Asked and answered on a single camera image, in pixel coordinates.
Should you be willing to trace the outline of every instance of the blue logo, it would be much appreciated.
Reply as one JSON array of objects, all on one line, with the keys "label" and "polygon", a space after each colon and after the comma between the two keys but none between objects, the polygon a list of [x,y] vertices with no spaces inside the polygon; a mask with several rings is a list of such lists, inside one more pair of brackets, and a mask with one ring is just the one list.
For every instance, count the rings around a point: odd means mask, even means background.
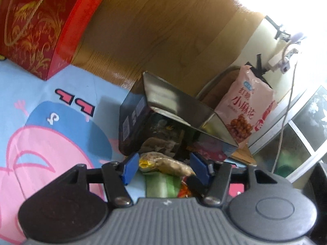
[{"label": "blue logo", "polygon": [[250,85],[249,82],[244,81],[243,85],[244,85],[248,90],[250,90],[250,91],[252,90],[252,87],[251,87],[251,85]]}]

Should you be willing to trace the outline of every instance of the glass pane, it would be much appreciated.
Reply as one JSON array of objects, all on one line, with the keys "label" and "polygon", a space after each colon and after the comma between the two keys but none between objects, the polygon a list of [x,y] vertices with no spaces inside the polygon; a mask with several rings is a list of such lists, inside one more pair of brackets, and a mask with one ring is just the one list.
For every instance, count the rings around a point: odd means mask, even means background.
[{"label": "glass pane", "polygon": [[319,87],[292,120],[316,151],[327,139],[326,89]]},{"label": "glass pane", "polygon": [[[278,134],[253,156],[257,164],[268,171],[271,171],[276,159],[279,137],[280,135]],[[281,153],[275,173],[286,178],[309,157],[310,153],[288,124],[284,129]]]}]

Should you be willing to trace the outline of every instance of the wooden board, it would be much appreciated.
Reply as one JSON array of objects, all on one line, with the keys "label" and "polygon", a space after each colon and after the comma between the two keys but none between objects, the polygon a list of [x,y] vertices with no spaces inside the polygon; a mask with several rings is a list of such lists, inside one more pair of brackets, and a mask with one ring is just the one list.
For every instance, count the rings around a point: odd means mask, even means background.
[{"label": "wooden board", "polygon": [[125,88],[148,70],[196,95],[262,19],[233,0],[104,0],[73,64]]}]

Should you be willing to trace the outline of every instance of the green object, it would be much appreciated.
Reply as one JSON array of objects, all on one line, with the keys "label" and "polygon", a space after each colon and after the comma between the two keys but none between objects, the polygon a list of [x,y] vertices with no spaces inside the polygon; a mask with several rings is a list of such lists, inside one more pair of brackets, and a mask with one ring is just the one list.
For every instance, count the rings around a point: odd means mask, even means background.
[{"label": "green object", "polygon": [[160,172],[144,173],[147,197],[174,198],[177,197],[181,178]]}]

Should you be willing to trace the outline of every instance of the metal screw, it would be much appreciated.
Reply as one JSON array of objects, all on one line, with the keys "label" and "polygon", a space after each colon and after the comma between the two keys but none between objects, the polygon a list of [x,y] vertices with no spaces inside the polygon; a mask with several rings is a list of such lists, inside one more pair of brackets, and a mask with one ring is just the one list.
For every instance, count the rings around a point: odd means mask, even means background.
[{"label": "metal screw", "polygon": [[115,203],[119,206],[126,206],[130,204],[130,199],[124,196],[119,196],[115,198]]},{"label": "metal screw", "polygon": [[207,196],[203,199],[203,202],[207,205],[215,206],[215,205],[219,205],[221,201],[218,198]]}]

